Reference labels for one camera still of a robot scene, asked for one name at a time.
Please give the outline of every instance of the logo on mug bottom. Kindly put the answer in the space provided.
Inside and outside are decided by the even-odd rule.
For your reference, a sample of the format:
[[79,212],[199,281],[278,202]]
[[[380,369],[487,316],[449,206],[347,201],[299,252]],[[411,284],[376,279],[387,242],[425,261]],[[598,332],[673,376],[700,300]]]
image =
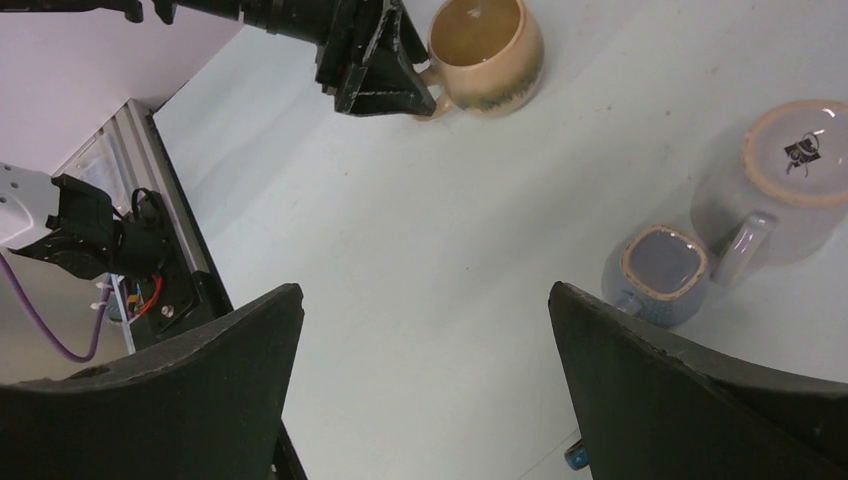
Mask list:
[[804,166],[804,178],[810,176],[810,163],[821,158],[819,154],[819,137],[813,132],[807,132],[801,137],[801,141],[784,147],[784,152],[789,156],[789,165],[786,166],[786,174],[793,168]]

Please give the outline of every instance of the ceramic mug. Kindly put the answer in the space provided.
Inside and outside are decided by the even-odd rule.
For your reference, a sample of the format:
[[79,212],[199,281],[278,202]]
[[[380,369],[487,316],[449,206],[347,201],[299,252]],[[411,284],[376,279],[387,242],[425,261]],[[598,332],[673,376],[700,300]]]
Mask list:
[[709,288],[707,252],[693,238],[667,225],[654,225],[623,242],[607,259],[604,299],[658,327],[689,320]]
[[539,24],[523,0],[448,0],[428,39],[428,86],[442,87],[432,120],[454,105],[495,116],[521,107],[533,94],[544,62]]
[[762,115],[741,161],[727,159],[698,185],[695,232],[720,258],[713,280],[786,265],[827,242],[848,213],[848,105],[805,100]]

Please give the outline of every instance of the white tabletop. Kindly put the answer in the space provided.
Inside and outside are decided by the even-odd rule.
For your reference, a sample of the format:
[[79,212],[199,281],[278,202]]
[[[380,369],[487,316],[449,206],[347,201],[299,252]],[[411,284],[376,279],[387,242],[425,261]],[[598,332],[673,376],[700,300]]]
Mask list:
[[[421,34],[438,3],[407,2]],[[155,117],[234,303],[303,287],[284,419],[310,478],[516,479],[561,458],[577,423],[552,284],[600,294],[614,245],[686,227],[699,174],[758,114],[848,97],[840,0],[527,3],[546,76],[502,119],[335,114],[314,47],[253,29]],[[846,240],[679,332],[848,381]]]

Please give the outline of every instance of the gray mug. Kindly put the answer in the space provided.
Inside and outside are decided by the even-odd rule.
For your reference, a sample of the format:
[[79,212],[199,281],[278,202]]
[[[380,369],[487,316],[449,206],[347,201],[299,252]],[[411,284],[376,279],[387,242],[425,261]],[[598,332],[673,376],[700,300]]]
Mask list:
[[704,248],[667,225],[648,227],[613,250],[602,277],[604,299],[662,328],[689,320],[707,296]]

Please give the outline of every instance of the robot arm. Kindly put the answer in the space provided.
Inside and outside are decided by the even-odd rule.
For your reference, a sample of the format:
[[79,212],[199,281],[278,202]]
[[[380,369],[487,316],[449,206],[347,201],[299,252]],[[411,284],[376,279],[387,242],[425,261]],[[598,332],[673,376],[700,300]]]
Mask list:
[[[427,49],[402,0],[153,0],[170,25],[178,5],[243,21],[268,33],[318,47],[315,80],[335,97],[335,110],[354,116],[430,116],[436,101],[413,69]],[[80,12],[104,8],[143,19],[138,0],[11,0],[0,12]]]
[[150,278],[173,248],[167,214],[157,208],[156,194],[134,197],[133,214],[122,218],[109,195],[92,185],[0,164],[0,245],[78,278],[106,272]]

